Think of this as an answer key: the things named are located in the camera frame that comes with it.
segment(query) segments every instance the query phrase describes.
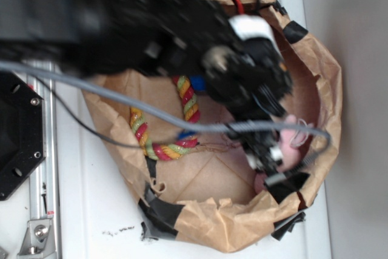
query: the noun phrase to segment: black hexagonal plate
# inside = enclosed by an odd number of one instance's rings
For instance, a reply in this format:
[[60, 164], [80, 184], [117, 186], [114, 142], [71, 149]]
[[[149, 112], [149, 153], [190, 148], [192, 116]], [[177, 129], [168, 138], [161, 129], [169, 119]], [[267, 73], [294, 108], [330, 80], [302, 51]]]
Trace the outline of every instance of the black hexagonal plate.
[[0, 201], [44, 159], [43, 99], [23, 80], [0, 73]]

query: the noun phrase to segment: gray wall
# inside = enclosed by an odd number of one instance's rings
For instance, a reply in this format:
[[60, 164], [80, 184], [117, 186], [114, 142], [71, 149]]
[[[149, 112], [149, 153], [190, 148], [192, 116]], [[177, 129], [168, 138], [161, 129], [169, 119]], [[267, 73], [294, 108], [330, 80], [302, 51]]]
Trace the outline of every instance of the gray wall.
[[326, 180], [334, 259], [388, 258], [388, 0], [304, 0], [343, 66], [343, 136]]

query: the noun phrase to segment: paper bag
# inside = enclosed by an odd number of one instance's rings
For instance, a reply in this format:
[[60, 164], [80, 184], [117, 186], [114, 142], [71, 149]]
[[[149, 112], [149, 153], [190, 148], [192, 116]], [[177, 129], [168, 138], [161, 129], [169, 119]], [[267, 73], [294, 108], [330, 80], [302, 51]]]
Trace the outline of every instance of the paper bag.
[[[217, 1], [233, 13], [230, 0]], [[246, 10], [255, 8], [255, 0], [242, 1]], [[341, 68], [312, 34], [289, 19], [277, 0], [261, 0], [259, 12], [272, 26], [294, 82], [292, 95], [283, 101], [286, 110], [328, 131], [332, 146], [304, 169], [310, 177], [300, 191], [278, 204], [267, 191], [256, 195], [255, 172], [242, 147], [225, 135], [201, 135], [192, 153], [173, 161], [147, 160], [142, 150], [106, 144], [144, 214], [146, 235], [238, 251], [271, 234], [276, 222], [311, 206], [333, 165], [341, 134]], [[129, 70], [96, 82], [183, 118], [170, 78], [146, 78]], [[99, 132], [138, 144], [129, 127], [129, 107], [91, 93], [84, 96]], [[199, 97], [199, 108], [203, 124], [232, 120], [208, 96]], [[146, 118], [153, 141], [174, 140], [181, 130], [153, 116]], [[319, 149], [323, 142], [314, 138], [304, 152]]]

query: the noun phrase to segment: pink toy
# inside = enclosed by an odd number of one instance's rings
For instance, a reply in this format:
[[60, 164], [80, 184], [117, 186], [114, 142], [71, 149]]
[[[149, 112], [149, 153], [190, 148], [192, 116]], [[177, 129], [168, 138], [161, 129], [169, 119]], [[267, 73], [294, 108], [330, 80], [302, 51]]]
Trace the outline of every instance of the pink toy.
[[[303, 119], [297, 119], [295, 115], [288, 115], [284, 122], [288, 124], [303, 123], [307, 125]], [[299, 147], [306, 142], [307, 138], [308, 134], [295, 130], [280, 131], [279, 148], [283, 155], [283, 163], [277, 168], [279, 172], [290, 170], [299, 163], [301, 159]], [[264, 173], [258, 173], [256, 175], [254, 182], [256, 193], [260, 193], [265, 189], [264, 180], [266, 178], [267, 175]]]

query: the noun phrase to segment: twisted rope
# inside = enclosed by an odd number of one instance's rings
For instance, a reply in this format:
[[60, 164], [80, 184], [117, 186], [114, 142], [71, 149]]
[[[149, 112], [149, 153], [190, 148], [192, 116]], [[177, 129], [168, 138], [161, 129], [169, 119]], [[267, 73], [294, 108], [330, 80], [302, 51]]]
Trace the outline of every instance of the twisted rope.
[[[182, 101], [183, 114], [185, 121], [197, 123], [201, 116], [199, 111], [197, 96], [194, 93], [190, 80], [186, 76], [177, 76], [172, 78], [176, 84], [176, 89], [179, 92], [179, 97]], [[142, 110], [136, 107], [130, 108], [129, 125], [136, 139], [139, 141], [140, 147], [143, 149], [144, 155], [154, 160], [169, 161], [178, 159], [190, 152], [191, 148], [197, 145], [196, 136], [189, 135], [187, 138], [178, 140], [173, 144], [157, 144], [153, 143], [147, 132], [148, 125]]]

